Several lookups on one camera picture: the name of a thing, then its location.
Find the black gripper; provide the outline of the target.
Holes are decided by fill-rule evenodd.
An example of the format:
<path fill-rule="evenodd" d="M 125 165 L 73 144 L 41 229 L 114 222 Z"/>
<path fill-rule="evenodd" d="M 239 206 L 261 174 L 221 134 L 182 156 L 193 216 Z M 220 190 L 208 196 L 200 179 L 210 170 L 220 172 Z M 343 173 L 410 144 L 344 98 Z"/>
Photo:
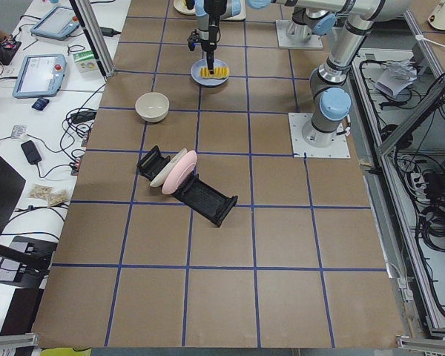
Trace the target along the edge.
<path fill-rule="evenodd" d="M 214 74 L 214 51 L 217 49 L 220 28 L 210 25 L 208 29 L 200 30 L 200 43 L 203 51 L 206 52 L 206 63 L 208 74 Z"/>

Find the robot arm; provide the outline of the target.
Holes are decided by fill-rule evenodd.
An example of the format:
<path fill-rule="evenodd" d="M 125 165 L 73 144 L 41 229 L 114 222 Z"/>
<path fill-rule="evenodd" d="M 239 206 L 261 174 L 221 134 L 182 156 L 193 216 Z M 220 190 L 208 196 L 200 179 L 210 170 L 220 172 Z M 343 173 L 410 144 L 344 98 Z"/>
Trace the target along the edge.
<path fill-rule="evenodd" d="M 326 33 L 338 13 L 349 15 L 326 62 L 309 80 L 314 100 L 311 121 L 303 126 L 303 139 L 317 148 L 329 147 L 338 125 L 349 114 L 352 100 L 343 89 L 351 64 L 375 22 L 385 22 L 408 10 L 410 1 L 281 1 L 297 7 L 292 21 L 309 26 L 315 34 Z"/>
<path fill-rule="evenodd" d="M 206 66 L 200 69 L 204 79 L 225 79 L 229 75 L 226 66 L 217 67 L 214 51 L 220 40 L 220 21 L 238 16 L 242 11 L 240 1 L 184 1 L 184 6 L 194 10 L 198 28 L 188 37 L 188 48 L 193 51 L 199 43 L 206 54 Z M 318 10 L 306 7 L 295 7 L 291 21 L 286 29 L 290 39 L 302 42 L 312 35 L 324 36 L 334 26 L 336 15 L 328 10 Z"/>

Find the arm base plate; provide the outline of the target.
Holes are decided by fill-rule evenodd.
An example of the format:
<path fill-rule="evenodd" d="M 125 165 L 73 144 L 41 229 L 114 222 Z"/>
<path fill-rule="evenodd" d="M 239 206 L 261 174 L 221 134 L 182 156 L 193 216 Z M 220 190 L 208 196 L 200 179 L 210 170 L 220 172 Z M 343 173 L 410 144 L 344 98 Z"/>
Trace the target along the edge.
<path fill-rule="evenodd" d="M 301 25 L 292 20 L 277 20 L 278 47 L 284 49 L 321 50 L 323 48 L 320 36 L 314 35 L 307 25 Z"/>
<path fill-rule="evenodd" d="M 343 123 L 337 130 L 321 133 L 312 126 L 311 113 L 289 113 L 292 155 L 299 158 L 350 159 Z"/>

